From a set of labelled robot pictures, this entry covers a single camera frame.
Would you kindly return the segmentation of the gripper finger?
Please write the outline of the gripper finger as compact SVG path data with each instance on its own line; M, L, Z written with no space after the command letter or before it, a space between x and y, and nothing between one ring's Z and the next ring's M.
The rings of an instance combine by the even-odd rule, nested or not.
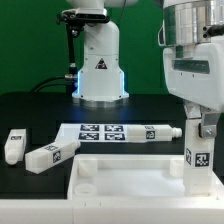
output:
M200 119L201 118L201 110L200 106L191 101L184 101L184 110L186 113L186 117L188 119Z
M215 138L217 135L217 124L220 118L219 113L203 112L202 119L199 124L199 135L201 138Z

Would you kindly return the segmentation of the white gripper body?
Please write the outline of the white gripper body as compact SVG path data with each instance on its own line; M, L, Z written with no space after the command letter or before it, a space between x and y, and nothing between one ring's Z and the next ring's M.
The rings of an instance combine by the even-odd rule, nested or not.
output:
M163 62L170 94L224 112L224 42L196 45L193 57L177 58L165 48Z

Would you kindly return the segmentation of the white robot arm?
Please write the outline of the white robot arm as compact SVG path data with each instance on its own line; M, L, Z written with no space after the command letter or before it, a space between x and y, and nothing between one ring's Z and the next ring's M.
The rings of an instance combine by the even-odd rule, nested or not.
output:
M67 0L62 12L73 33L84 33L83 66L73 97L84 103L105 104L129 97L119 52L126 50L135 71L163 60L168 92L185 101L188 117L198 119L203 138L216 135L224 112L224 0L153 0L163 10L153 42L161 54L145 51L149 45L138 34L126 42L107 10L132 6L139 0Z

